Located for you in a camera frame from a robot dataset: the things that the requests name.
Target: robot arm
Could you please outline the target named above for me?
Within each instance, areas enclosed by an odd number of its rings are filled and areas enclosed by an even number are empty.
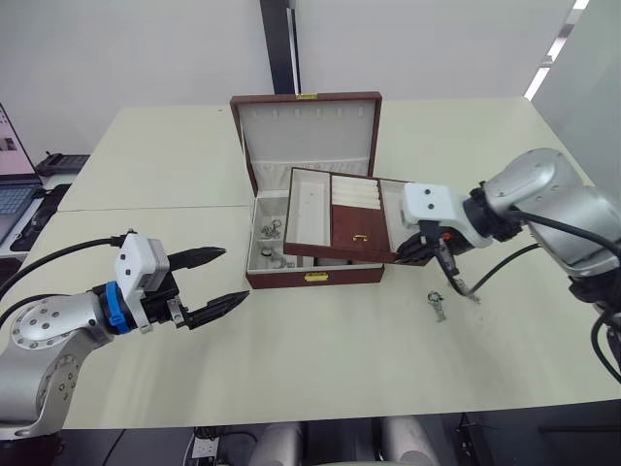
[[[171,320],[196,328],[238,306],[247,291],[212,300],[189,313],[172,272],[193,268],[225,252],[200,248],[167,256],[158,240],[130,233],[115,262],[116,281],[74,296],[50,296],[16,310],[0,355],[0,441],[59,431],[69,411],[80,368],[116,335],[152,330]]]
[[[606,369],[621,382],[597,343],[598,330],[606,323],[612,329],[610,344],[621,348],[621,214],[600,190],[583,184],[564,155],[529,150],[470,196],[446,186],[407,183],[402,201],[404,221],[419,232],[399,247],[398,262],[437,258],[464,296],[472,292],[454,280],[459,273],[454,255],[485,248],[492,239],[508,241],[522,224],[528,225],[538,244],[569,275],[570,292],[593,303],[601,314],[591,341]]]

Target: laptop keyboard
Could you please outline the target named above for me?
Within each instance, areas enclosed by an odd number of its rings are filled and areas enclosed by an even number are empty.
[[[21,204],[32,194],[32,187],[0,189],[0,216],[8,216],[19,210]]]

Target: laptop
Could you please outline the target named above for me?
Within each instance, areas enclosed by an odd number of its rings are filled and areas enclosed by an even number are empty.
[[[0,104],[0,243],[43,187],[9,117]]]

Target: white wall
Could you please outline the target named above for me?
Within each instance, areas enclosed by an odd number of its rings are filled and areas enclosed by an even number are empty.
[[[258,0],[0,1],[0,102],[35,161],[92,152],[123,107],[273,92]]]
[[[296,0],[302,90],[523,95],[573,0]]]
[[[621,201],[619,0],[591,0],[533,105],[593,182]]]

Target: screen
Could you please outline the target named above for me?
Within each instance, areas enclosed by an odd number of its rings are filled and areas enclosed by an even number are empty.
[[[21,146],[2,106],[0,106],[0,177],[3,175],[33,175],[26,151]]]

